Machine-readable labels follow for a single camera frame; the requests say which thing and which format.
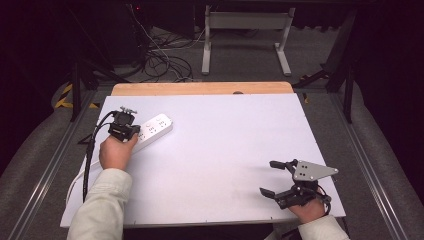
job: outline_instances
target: metal rail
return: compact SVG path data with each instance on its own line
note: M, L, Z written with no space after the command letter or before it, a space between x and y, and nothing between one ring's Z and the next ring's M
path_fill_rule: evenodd
M361 168L361 171L365 177L365 180L368 183L368 186L371 190L374 200L377 203L378 208L386 222L386 225L390 231L390 234L393 239L408 239L405 231L403 230L402 224L400 223L392 204L384 190L383 186L380 183L380 180L377 177L377 174L374 171L374 168L371 165L371 161L368 158L364 148L359 141L358 136L356 135L355 129L352 124L349 124L343 114L343 106L338 98L337 94L331 93L330 99L332 104L337 110L337 113L343 122L344 128L350 137L350 141L354 147L356 160Z
M81 113L78 115L74 122L69 123L65 134L59 143L59 146L56 148L56 151L50 160L49 165L40 178L40 181L36 184L34 191L27 205L25 206L25 209L23 210L12 232L10 233L8 238L9 240L24 239L25 233L27 232L35 215L37 214L37 211L40 208L41 203L43 202L44 197L46 196L47 191L49 190L50 185L52 184L54 177L56 176L56 173L58 172L59 167L63 162L63 159L65 158L65 154L69 147L69 142L74 136L82 116L88 109L92 99L94 98L94 95L95 91L89 91L84 97Z

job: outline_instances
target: power strip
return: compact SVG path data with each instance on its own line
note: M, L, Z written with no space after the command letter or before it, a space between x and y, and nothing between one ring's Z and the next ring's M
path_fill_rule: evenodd
M159 114L140 126L138 142L133 148L133 154L172 130L172 120L165 114Z

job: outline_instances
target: hand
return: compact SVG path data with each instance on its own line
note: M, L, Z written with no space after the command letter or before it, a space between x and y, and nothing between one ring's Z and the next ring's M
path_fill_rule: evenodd
M121 142L109 136L100 144L100 164L103 169L116 168L125 171L131 158L134 145L138 141L138 134L134 134L128 142Z
M302 224L317 220L325 214L324 203L317 198L309 201L305 206L291 206L289 209L299 218Z

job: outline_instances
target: gray carpet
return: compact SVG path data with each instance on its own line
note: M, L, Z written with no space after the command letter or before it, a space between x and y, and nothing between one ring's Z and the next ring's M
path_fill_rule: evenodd
M293 76L284 77L279 66L273 43L281 35L278 31L259 31L247 38L233 33L218 33L212 40L211 71L208 76L201 74L201 43L190 49L166 51L189 61L196 81L288 81L296 83L300 76L320 70L334 42L337 31L321 33L318 30L293 28L286 45L286 55ZM145 78L137 74L130 79L134 82ZM160 81L175 78L168 73ZM329 166L337 167L336 187L346 210L347 230L352 239L392 239L383 214L370 190L370 183L358 164L358 156L347 133L344 120L332 96L322 89L325 80L308 86L309 103L299 94L312 131ZM103 102L110 94L113 83L102 82L93 102ZM409 239L424 239L424 210L396 157L372 116L363 106L358 88L354 90L353 128L371 160ZM7 239L25 205L31 197L35 184L47 168L60 139L66 133L71 109L56 109L46 119L13 158L0 179L0 239ZM85 154L85 146L77 142L90 134L98 119L99 109L87 109L65 153L63 162L54 176L38 211L24 231L25 239L65 239L67 230L59 227L65 209L65 197L72 179L78 173ZM296 227L295 224L275 224L280 232Z

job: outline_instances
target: white table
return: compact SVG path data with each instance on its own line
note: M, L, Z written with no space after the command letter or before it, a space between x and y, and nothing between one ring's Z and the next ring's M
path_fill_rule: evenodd
M174 122L170 133L133 155L126 227L293 220L289 210L280 210L259 192L259 187L282 192L293 185L290 173L270 168L269 161L296 158L325 165L294 93L111 96L100 119L121 106L138 110L135 124L159 113ZM99 132L93 162L107 135L107 128ZM92 168L90 185L100 171L99 166ZM331 214L345 216L331 178L321 179L320 185L333 199ZM69 227L81 204L82 178L61 227Z

